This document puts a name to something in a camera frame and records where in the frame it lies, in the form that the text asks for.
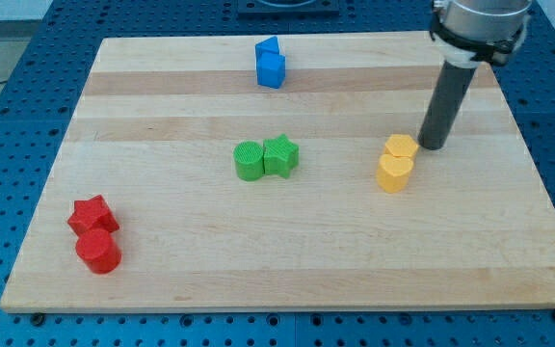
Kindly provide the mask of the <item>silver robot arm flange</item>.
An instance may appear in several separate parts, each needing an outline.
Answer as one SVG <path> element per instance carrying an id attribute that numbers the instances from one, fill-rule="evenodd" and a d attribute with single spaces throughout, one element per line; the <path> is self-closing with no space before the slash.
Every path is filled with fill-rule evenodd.
<path id="1" fill-rule="evenodd" d="M 527 36 L 531 0 L 433 0 L 430 36 L 447 63 L 506 65 Z"/>

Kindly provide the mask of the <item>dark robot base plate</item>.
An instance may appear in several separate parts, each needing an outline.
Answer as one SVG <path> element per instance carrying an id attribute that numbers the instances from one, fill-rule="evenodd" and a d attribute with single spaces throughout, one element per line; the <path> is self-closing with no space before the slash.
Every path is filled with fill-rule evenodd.
<path id="1" fill-rule="evenodd" d="M 239 17 L 262 15 L 339 14 L 339 0 L 236 0 Z"/>

